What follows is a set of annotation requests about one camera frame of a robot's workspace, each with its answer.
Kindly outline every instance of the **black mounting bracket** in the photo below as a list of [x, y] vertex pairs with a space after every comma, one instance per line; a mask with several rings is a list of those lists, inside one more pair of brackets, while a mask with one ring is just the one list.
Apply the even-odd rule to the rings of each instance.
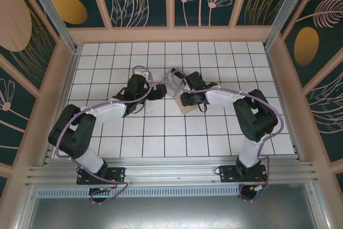
[[238, 173], [237, 166], [220, 166], [219, 176], [221, 182], [258, 182], [258, 177], [267, 180], [266, 168], [264, 165], [255, 165], [253, 171], [248, 173], [244, 178]]
[[[125, 168], [124, 167], [108, 167], [107, 174], [105, 176], [107, 180], [113, 180], [117, 182], [124, 182], [125, 179]], [[78, 169], [78, 175], [76, 180], [77, 185], [99, 185], [99, 184], [109, 184], [109, 182], [100, 181], [90, 174], [88, 174], [83, 169]]]

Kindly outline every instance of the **robotic arm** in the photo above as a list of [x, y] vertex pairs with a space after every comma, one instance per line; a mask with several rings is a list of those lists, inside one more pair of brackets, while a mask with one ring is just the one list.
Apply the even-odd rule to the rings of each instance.
[[[211, 90], [210, 88], [216, 84], [206, 85], [199, 72], [186, 76], [184, 80], [194, 93], [184, 92], [181, 94], [183, 106], [203, 104], [204, 110], [209, 104], [234, 108], [240, 128], [245, 136], [242, 152], [236, 161], [236, 171], [242, 181], [254, 177], [260, 168], [261, 145], [278, 124], [275, 112], [259, 101], [241, 94], [230, 93], [220, 88]], [[260, 90], [253, 90], [249, 92], [249, 95], [267, 103]]]
[[[71, 125], [76, 128], [67, 129], [62, 137], [59, 149], [92, 173], [106, 179], [106, 161], [98, 157], [98, 155], [89, 148], [94, 127], [114, 118], [125, 117], [132, 114], [136, 111], [138, 105], [142, 105], [143, 108], [146, 100], [162, 99], [166, 95], [166, 86], [164, 84], [157, 84], [156, 89], [152, 89], [147, 97], [141, 101], [131, 104], [118, 103], [120, 101], [138, 100], [148, 92], [149, 88], [150, 86], [144, 76], [138, 74], [132, 75], [128, 81], [127, 87], [122, 88], [117, 95], [113, 96], [109, 100], [108, 105], [97, 109], [91, 109], [72, 122]], [[66, 106], [49, 134], [49, 143], [56, 146], [58, 138], [66, 124], [84, 109], [85, 108], [79, 108], [74, 105]]]

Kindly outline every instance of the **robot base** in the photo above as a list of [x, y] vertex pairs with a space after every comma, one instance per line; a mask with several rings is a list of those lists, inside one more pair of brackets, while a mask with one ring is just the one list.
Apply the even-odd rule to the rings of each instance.
[[[113, 180], [117, 182], [123, 182], [125, 179], [125, 168], [124, 167], [108, 167], [105, 179]], [[92, 177], [83, 169], [78, 170], [76, 184], [77, 185], [100, 185], [100, 184], [110, 185], [110, 183], [108, 182], [103, 182]]]
[[246, 168], [237, 159], [236, 165], [219, 166], [219, 175], [221, 182], [258, 182], [259, 177], [267, 180], [266, 168], [260, 162], [253, 167]]

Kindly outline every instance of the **white tile floor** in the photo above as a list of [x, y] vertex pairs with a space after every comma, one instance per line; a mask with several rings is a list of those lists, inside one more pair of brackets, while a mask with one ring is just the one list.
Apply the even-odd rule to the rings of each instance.
[[[199, 71], [206, 82], [233, 90], [259, 88], [282, 113], [261, 42], [84, 44], [68, 104], [92, 106], [106, 101], [126, 86], [135, 65], [147, 66], [155, 82], [177, 67], [187, 74]], [[235, 156], [242, 144], [234, 111], [209, 105], [206, 114], [196, 110], [182, 115], [175, 100], [166, 96], [147, 101], [138, 114], [95, 128], [91, 148], [104, 158]], [[262, 150], [271, 155], [293, 153], [287, 128]]]

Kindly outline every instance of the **white object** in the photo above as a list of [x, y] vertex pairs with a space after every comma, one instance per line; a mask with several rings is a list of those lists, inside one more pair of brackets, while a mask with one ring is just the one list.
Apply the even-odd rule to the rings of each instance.
[[230, 111], [234, 111], [233, 103], [237, 99], [244, 98], [244, 96], [227, 91], [213, 90], [206, 92], [206, 98], [210, 104], [222, 106], [230, 109]]
[[182, 92], [184, 86], [182, 79], [178, 78], [175, 74], [172, 73], [173, 69], [177, 70], [176, 68], [171, 68], [167, 72], [166, 76], [162, 79], [161, 83], [164, 83], [166, 85], [167, 94], [172, 98], [175, 98]]
[[257, 156], [258, 149], [267, 136], [268, 135], [263, 136], [259, 142], [253, 142], [244, 137], [243, 149], [239, 159], [246, 168], [252, 167], [259, 162], [259, 157]]
[[96, 174], [103, 165], [103, 160], [98, 157], [90, 147], [81, 157], [77, 158], [76, 161], [94, 174]]
[[259, 190], [262, 190], [262, 185], [256, 186], [254, 189], [254, 191], [259, 191]]
[[149, 80], [149, 73], [147, 72], [135, 72], [135, 75], [142, 75], [147, 81]]
[[[115, 102], [118, 100], [117, 99], [110, 99], [109, 101]], [[97, 125], [106, 123], [106, 122], [112, 120], [113, 118], [123, 117], [123, 115], [125, 114], [125, 110], [126, 110], [125, 104], [123, 104], [123, 103], [112, 103], [112, 104], [108, 104], [104, 107], [100, 107], [97, 109], [90, 110], [86, 113], [92, 114], [96, 117], [96, 122], [95, 122], [95, 127], [96, 127]]]

